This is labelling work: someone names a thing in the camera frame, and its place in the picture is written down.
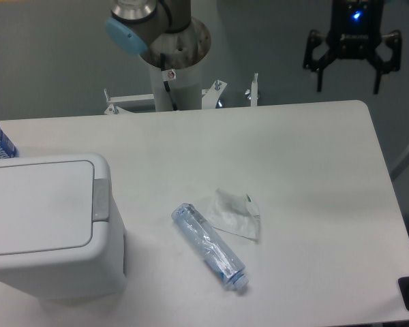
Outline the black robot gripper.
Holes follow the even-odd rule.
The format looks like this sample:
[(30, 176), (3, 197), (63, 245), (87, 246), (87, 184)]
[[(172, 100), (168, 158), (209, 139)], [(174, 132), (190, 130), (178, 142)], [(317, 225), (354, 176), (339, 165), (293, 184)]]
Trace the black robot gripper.
[[(323, 72), (336, 58), (367, 59), (375, 69), (374, 94), (378, 94), (383, 75), (397, 72), (401, 68), (402, 33), (393, 30), (380, 33), (384, 1), (340, 1), (334, 0), (331, 7), (331, 25), (327, 36), (312, 29), (307, 36), (303, 68), (317, 74), (316, 91), (322, 90)], [(314, 58), (314, 50), (322, 44), (327, 51)], [(384, 44), (391, 55), (384, 60), (377, 48)]]

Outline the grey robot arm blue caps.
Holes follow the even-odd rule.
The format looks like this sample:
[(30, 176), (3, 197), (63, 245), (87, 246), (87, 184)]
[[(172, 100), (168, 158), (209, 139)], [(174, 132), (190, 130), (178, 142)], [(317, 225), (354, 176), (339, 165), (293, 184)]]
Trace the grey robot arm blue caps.
[[(374, 93), (381, 78), (401, 68), (402, 35), (381, 34), (383, 1), (332, 1), (327, 34), (312, 29), (307, 38), (303, 68), (317, 74), (322, 90), (324, 70), (337, 59), (366, 60), (376, 71)], [(192, 25), (190, 1), (111, 1), (106, 31), (131, 55), (149, 52), (163, 34), (179, 34)]]

